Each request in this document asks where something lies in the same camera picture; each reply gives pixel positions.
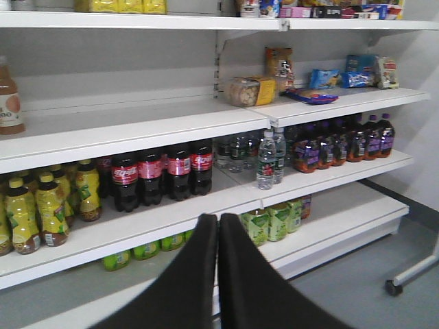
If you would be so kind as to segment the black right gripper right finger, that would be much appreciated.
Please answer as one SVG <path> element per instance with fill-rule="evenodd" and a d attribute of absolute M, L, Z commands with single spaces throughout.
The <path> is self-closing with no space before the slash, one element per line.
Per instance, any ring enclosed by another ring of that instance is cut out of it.
<path fill-rule="evenodd" d="M 222 328 L 349 328 L 286 281 L 236 214 L 219 221 L 217 279 Z"/>

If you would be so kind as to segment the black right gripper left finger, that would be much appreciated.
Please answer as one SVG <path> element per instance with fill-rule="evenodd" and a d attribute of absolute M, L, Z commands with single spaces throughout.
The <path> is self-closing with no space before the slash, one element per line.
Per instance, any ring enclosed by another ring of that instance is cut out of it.
<path fill-rule="evenodd" d="M 93 328 L 212 328 L 218 222 L 202 214 L 186 245 L 146 290 Z"/>

